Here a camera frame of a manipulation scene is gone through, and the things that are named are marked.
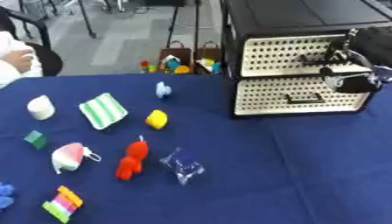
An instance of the striped napkin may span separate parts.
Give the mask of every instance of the striped napkin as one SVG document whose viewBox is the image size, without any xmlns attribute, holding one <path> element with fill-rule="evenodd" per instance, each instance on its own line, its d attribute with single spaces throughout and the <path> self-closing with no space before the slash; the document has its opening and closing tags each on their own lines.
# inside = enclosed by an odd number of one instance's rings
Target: striped napkin
<svg viewBox="0 0 392 224">
<path fill-rule="evenodd" d="M 80 104 L 79 109 L 97 130 L 106 129 L 128 114 L 128 111 L 109 93 L 101 94 L 91 101 Z"/>
</svg>

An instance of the white roll of tape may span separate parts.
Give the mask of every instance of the white roll of tape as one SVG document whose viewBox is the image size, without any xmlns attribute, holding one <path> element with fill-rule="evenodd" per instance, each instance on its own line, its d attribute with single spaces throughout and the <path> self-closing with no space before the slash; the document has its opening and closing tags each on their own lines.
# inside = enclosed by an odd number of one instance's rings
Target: white roll of tape
<svg viewBox="0 0 392 224">
<path fill-rule="evenodd" d="M 27 104 L 27 109 L 32 117 L 37 120 L 45 120 L 51 117 L 55 112 L 55 108 L 47 95 L 41 95 L 30 101 L 29 104 Z"/>
</svg>

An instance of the clear plastic bag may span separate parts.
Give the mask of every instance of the clear plastic bag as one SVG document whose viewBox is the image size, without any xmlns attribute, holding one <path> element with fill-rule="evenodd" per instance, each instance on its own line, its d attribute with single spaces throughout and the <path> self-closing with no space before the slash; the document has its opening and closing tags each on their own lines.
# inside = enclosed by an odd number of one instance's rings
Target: clear plastic bag
<svg viewBox="0 0 392 224">
<path fill-rule="evenodd" d="M 177 148 L 169 156 L 161 158 L 160 162 L 177 175 L 179 183 L 183 186 L 195 175 L 200 175 L 206 170 L 202 164 L 194 160 L 187 151 L 181 148 Z"/>
</svg>

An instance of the toy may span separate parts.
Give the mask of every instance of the toy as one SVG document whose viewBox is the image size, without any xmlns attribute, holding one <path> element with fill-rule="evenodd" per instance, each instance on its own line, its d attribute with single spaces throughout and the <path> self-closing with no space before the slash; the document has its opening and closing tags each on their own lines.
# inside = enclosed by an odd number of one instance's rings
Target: toy
<svg viewBox="0 0 392 224">
<path fill-rule="evenodd" d="M 173 55 L 169 55 L 162 60 L 162 64 L 166 70 L 169 70 L 169 73 L 175 74 L 189 74 L 191 72 L 191 68 L 189 66 L 181 65 L 181 60 Z"/>
<path fill-rule="evenodd" d="M 47 95 L 41 95 L 27 104 L 27 110 L 35 119 L 45 120 L 51 117 L 56 109 Z"/>
<path fill-rule="evenodd" d="M 162 99 L 172 93 L 172 88 L 166 86 L 165 83 L 161 81 L 157 84 L 156 93 L 157 93 L 157 97 Z"/>
<path fill-rule="evenodd" d="M 106 129 L 128 114 L 109 93 L 100 94 L 93 100 L 80 104 L 79 109 L 97 130 Z"/>
<path fill-rule="evenodd" d="M 188 183 L 189 179 L 205 171 L 203 165 L 194 160 L 189 152 L 180 148 L 177 148 L 168 157 L 160 159 L 160 162 L 177 175 L 179 183 L 183 186 Z"/>
<path fill-rule="evenodd" d="M 14 203 L 14 199 L 11 198 L 14 192 L 15 188 L 13 185 L 3 185 L 0 182 L 0 211 Z"/>
<path fill-rule="evenodd" d="M 147 60 L 142 60 L 140 62 L 140 67 L 142 68 L 142 72 L 147 74 L 149 72 L 149 62 Z"/>
<path fill-rule="evenodd" d="M 156 130 L 161 130 L 168 122 L 167 114 L 161 110 L 154 110 L 145 122 Z"/>
<path fill-rule="evenodd" d="M 81 165 L 83 157 L 101 162 L 101 157 L 94 154 L 88 147 L 81 143 L 70 143 L 58 148 L 52 153 L 52 164 L 57 174 L 61 174 L 60 169 L 76 171 Z"/>
<path fill-rule="evenodd" d="M 157 70 L 158 70 L 158 67 L 157 67 L 157 66 L 155 66 L 155 65 L 149 65 L 149 73 L 150 73 L 150 74 L 156 73 Z"/>
<path fill-rule="evenodd" d="M 189 74 L 191 72 L 191 68 L 189 66 L 178 66 L 176 70 L 174 70 L 175 74 Z"/>
<path fill-rule="evenodd" d="M 200 59 L 197 61 L 211 74 L 219 74 L 221 72 L 221 63 L 213 59 Z"/>
<path fill-rule="evenodd" d="M 63 185 L 58 192 L 51 202 L 46 201 L 42 207 L 61 222 L 68 223 L 71 215 L 83 205 L 83 200 Z"/>
<path fill-rule="evenodd" d="M 44 148 L 47 142 L 46 137 L 36 130 L 30 132 L 30 134 L 27 135 L 24 140 L 27 143 L 32 144 L 37 150 Z"/>
<path fill-rule="evenodd" d="M 140 141 L 128 146 L 126 156 L 120 161 L 115 176 L 121 180 L 129 180 L 134 172 L 140 173 L 143 169 L 142 162 L 148 153 L 149 147 L 143 140 L 143 136 L 140 136 Z"/>
</svg>

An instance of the perforated metal panel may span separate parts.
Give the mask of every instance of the perforated metal panel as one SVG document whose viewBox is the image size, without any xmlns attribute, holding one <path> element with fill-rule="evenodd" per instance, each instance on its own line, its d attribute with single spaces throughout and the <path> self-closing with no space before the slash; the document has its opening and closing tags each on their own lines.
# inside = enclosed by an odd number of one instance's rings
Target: perforated metal panel
<svg viewBox="0 0 392 224">
<path fill-rule="evenodd" d="M 317 94 L 325 102 L 316 103 Z M 287 95 L 296 103 L 289 104 Z M 249 116 L 357 111 L 368 97 L 369 94 L 334 93 L 319 77 L 241 80 L 234 113 Z"/>
<path fill-rule="evenodd" d="M 323 35 L 282 38 L 252 38 L 247 40 L 242 58 L 242 77 L 271 75 L 318 74 L 320 65 L 304 65 L 300 59 L 322 60 L 329 44 L 344 35 Z M 327 65 L 335 73 L 366 72 L 352 63 Z"/>
</svg>

